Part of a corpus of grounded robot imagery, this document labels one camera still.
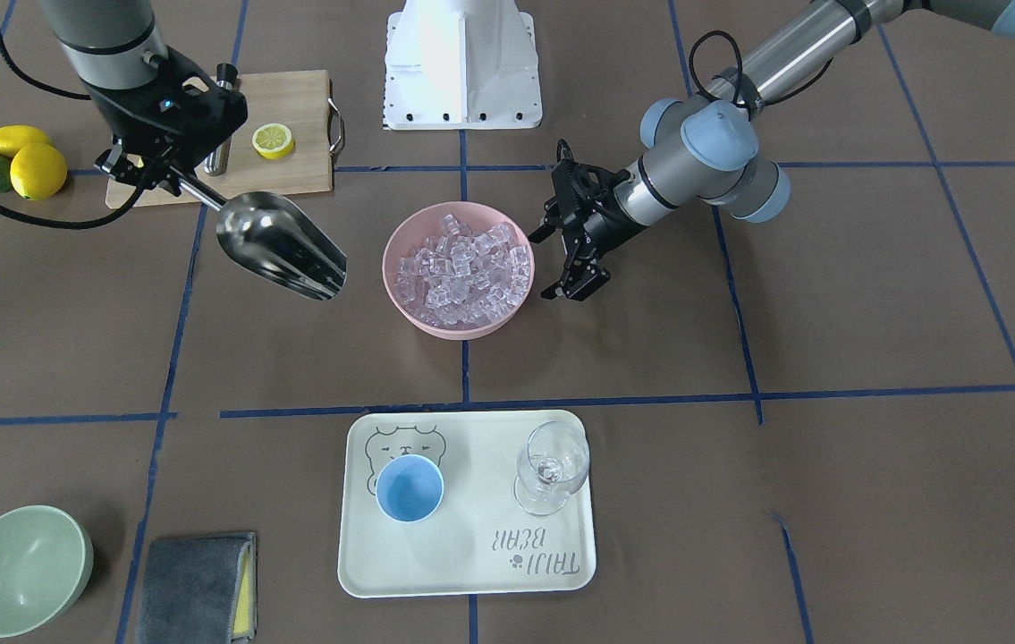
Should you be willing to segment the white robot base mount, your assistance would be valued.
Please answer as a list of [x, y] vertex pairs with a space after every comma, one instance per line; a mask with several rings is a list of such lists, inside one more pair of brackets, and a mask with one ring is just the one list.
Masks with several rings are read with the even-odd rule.
[[382, 126], [536, 128], [544, 118], [535, 21], [514, 1], [406, 1], [385, 28]]

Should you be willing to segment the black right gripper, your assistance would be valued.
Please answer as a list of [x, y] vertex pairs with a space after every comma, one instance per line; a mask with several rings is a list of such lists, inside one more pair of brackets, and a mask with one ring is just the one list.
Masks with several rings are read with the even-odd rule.
[[131, 89], [89, 85], [114, 135], [96, 167], [123, 186], [148, 180], [150, 189], [182, 194], [183, 180], [246, 122], [247, 101], [175, 49], [152, 71], [155, 78]]

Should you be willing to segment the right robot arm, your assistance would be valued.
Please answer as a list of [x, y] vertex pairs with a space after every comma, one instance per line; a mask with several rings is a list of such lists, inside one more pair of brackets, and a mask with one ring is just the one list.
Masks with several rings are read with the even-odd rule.
[[114, 136], [101, 171], [175, 196], [200, 187], [197, 167], [246, 122], [245, 96], [168, 47], [148, 1], [40, 5]]

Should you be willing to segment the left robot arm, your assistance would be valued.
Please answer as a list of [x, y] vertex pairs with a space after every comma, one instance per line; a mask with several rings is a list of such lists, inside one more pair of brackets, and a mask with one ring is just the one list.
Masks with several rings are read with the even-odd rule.
[[921, 48], [939, 73], [933, 105], [964, 131], [977, 125], [978, 110], [1005, 110], [1009, 121], [982, 128], [978, 136], [1013, 141], [1015, 87], [993, 87], [1001, 68], [968, 50], [958, 34], [973, 29], [1015, 42], [1015, 1], [806, 1], [748, 52], [731, 34], [710, 31], [684, 62], [692, 94], [647, 108], [639, 122], [642, 151], [629, 166], [611, 172], [577, 159], [567, 142], [557, 144], [554, 195], [530, 241], [559, 235], [565, 261], [541, 297], [584, 301], [610, 280], [601, 264], [605, 254], [694, 201], [744, 223], [779, 216], [791, 181], [779, 160], [765, 157], [757, 127], [825, 76], [845, 50], [882, 37], [884, 25], [898, 20], [941, 26]]

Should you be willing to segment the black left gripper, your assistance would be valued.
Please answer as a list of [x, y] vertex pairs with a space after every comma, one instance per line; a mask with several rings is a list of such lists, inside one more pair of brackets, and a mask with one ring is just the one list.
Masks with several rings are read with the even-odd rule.
[[551, 172], [554, 195], [545, 201], [543, 219], [529, 233], [532, 244], [563, 240], [567, 261], [555, 282], [541, 291], [543, 299], [585, 301], [609, 283], [611, 273], [598, 259], [647, 230], [619, 204], [617, 189], [632, 179], [627, 170], [576, 160], [570, 144], [559, 139]]

